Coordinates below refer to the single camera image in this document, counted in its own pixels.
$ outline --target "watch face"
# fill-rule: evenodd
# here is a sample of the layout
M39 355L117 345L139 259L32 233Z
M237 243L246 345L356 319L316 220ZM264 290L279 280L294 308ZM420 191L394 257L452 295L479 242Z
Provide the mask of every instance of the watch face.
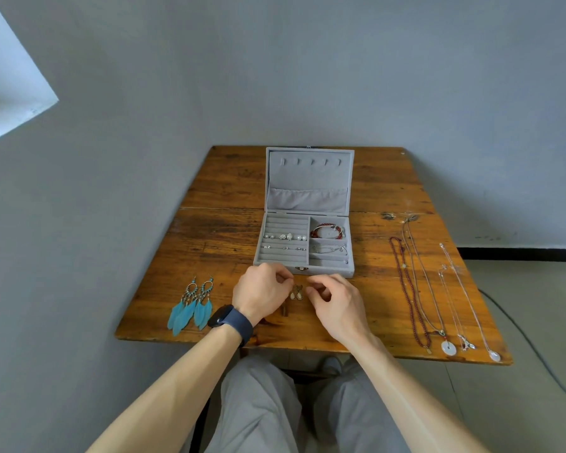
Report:
M224 305L216 310L216 313L212 315L212 317L208 321L209 327L218 327L222 324L222 320L224 320L230 311L233 309L233 305Z

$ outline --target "smartwatch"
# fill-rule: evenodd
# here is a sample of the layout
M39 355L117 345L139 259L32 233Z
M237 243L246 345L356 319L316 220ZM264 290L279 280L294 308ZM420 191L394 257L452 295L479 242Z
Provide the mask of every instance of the smartwatch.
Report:
M243 313L237 311L233 305L220 307L208 321L209 327L219 327L223 324L232 326L241 335L241 345L239 345L239 348L252 338L252 323L249 322Z

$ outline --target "crystal earring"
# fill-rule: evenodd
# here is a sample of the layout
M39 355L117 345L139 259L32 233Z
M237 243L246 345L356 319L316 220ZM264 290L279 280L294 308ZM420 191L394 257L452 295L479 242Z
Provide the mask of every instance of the crystal earring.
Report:
M193 284L195 285L195 289L189 290ZM180 298L180 303L172 309L172 313L168 320L168 329L172 329L172 334L175 337L180 334L180 331L184 329L193 315L195 309L195 304L193 302L195 302L194 298L197 289L198 286L195 283L195 277L193 277L193 281L191 281L186 287L185 294Z
M206 289L206 284L210 283L210 287ZM209 293L214 288L214 279L210 276L209 280L202 284L202 288L200 290L199 296L197 298L197 304L195 305L195 314L193 320L195 321L195 325L202 330L206 327L208 323L209 317L212 316L212 302L209 298ZM208 301L205 305L202 305L203 299L207 297Z

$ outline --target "person's left hand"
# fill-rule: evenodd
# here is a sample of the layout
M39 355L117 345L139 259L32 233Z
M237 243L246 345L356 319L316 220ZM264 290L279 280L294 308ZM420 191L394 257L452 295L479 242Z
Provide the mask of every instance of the person's left hand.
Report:
M248 267L233 289L233 306L256 324L274 313L293 289L293 275L282 264Z

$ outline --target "tile floor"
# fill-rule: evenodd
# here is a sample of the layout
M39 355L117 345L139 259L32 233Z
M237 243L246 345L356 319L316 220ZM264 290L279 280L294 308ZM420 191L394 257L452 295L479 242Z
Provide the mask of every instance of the tile floor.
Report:
M478 286L513 316L566 384L566 263L468 261L467 265ZM402 365L494 453L566 453L566 395L510 321L490 303L489 309L514 365L410 360L402 360ZM312 351L253 352L296 370L314 370L323 356ZM204 448L218 420L219 388L212 399ZM310 442L309 451L330 453L331 449Z

